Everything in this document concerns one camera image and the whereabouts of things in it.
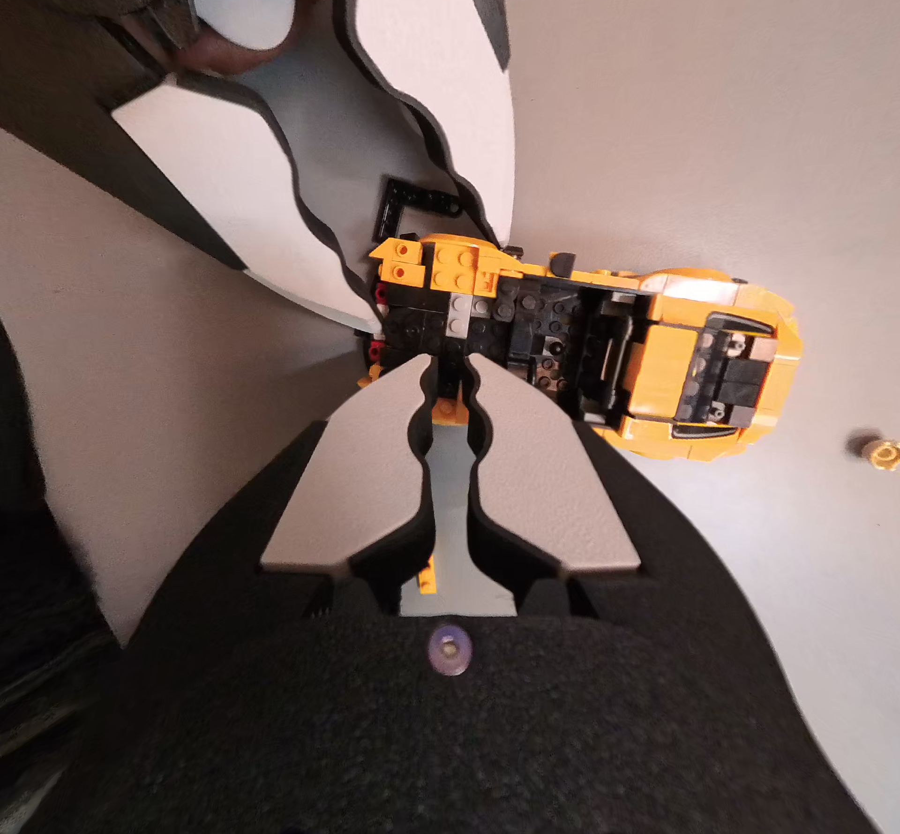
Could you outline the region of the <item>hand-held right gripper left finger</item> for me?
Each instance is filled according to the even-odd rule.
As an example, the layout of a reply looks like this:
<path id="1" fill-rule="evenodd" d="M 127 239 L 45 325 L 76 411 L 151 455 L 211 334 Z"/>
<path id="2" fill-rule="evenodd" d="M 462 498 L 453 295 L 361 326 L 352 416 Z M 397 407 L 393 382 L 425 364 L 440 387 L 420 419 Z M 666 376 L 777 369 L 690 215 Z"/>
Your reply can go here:
<path id="1" fill-rule="evenodd" d="M 434 359 L 421 354 L 332 412 L 261 555 L 264 570 L 407 581 L 427 565 L 434 384 Z"/>

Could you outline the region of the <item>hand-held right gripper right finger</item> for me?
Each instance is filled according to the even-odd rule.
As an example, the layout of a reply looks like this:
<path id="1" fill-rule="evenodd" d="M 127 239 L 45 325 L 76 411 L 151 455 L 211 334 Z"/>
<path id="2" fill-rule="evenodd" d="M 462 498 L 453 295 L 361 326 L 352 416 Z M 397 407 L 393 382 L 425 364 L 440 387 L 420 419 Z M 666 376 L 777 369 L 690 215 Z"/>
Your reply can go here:
<path id="1" fill-rule="evenodd" d="M 641 559 L 575 424 L 493 361 L 467 359 L 468 549 L 500 585 L 632 573 Z"/>

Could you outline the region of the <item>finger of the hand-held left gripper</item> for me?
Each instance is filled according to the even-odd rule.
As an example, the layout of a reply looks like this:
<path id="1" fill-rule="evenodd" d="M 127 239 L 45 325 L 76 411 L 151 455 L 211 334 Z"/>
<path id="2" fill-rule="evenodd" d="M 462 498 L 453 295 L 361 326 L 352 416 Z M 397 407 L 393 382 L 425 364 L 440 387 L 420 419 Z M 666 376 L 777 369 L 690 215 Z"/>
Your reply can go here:
<path id="1" fill-rule="evenodd" d="M 264 287 L 354 330 L 382 316 L 332 230 L 305 204 L 292 150 L 252 89 L 182 73 L 112 118 Z"/>
<path id="2" fill-rule="evenodd" d="M 411 112 L 479 231 L 506 247 L 516 149 L 505 0 L 336 0 L 336 34 Z"/>

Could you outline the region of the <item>yellow lego car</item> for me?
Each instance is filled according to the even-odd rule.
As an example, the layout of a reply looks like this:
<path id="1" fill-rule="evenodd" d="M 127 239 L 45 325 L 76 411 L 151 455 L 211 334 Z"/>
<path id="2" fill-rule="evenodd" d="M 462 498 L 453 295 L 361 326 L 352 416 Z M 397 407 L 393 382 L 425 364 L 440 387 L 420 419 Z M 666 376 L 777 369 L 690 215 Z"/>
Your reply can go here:
<path id="1" fill-rule="evenodd" d="M 465 426 L 464 360 L 480 355 L 647 458 L 712 461 L 776 425 L 803 344 L 794 307 L 711 269 L 576 270 L 525 263 L 471 236 L 387 237 L 369 254 L 382 332 L 366 336 L 365 387 L 437 358 L 432 420 Z"/>

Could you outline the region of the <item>black lego plate with ring end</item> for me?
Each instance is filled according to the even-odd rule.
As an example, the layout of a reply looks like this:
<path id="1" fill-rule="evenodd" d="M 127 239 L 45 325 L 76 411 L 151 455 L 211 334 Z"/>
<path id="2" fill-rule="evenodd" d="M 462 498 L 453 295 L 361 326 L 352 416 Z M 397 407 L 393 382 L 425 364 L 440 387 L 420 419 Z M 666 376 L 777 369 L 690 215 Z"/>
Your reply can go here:
<path id="1" fill-rule="evenodd" d="M 441 218 L 458 218 L 463 205 L 457 196 L 436 188 L 425 188 L 393 176 L 383 181 L 381 202 L 376 213 L 374 243 L 398 235 L 405 210 L 415 210 Z"/>

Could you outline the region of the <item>tan round lego piece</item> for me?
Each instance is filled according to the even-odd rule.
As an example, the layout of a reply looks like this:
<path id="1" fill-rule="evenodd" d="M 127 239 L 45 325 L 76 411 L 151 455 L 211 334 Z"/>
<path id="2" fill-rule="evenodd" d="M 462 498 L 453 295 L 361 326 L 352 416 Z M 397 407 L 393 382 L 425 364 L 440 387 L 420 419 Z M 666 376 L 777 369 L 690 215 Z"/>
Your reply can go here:
<path id="1" fill-rule="evenodd" d="M 875 428 L 852 431 L 846 441 L 846 451 L 877 470 L 894 471 L 899 467 L 898 437 L 887 437 Z"/>

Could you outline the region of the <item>person's dark clothing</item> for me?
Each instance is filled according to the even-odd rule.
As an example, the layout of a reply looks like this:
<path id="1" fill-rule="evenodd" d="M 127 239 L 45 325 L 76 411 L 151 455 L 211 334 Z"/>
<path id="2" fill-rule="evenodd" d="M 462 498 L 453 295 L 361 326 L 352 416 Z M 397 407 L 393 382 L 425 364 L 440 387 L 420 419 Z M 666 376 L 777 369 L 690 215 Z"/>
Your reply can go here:
<path id="1" fill-rule="evenodd" d="M 22 370 L 1 328 L 1 831 L 69 765 L 120 648 L 48 505 Z"/>

